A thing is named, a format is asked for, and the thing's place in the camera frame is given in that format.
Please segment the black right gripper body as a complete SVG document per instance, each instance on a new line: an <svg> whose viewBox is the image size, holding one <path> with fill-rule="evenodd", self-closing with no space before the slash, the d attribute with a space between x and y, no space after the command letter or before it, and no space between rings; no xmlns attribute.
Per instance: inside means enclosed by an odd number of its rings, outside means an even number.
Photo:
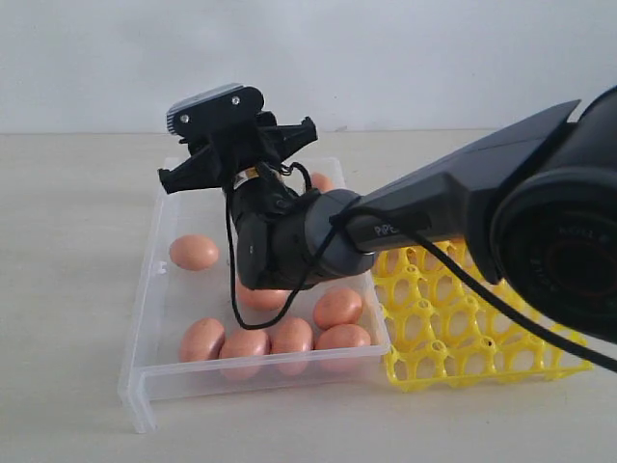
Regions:
<svg viewBox="0 0 617 463"><path fill-rule="evenodd" d="M221 189L226 201L232 279L250 289L305 289L312 286L310 252L302 249L297 231L287 245L276 232L295 220L302 222L317 195L298 193L284 184L283 178L298 170L305 186L311 187L303 165L286 165L285 160L272 166L257 161L261 150L257 114L250 122L207 135L208 144L227 161Z"/></svg>

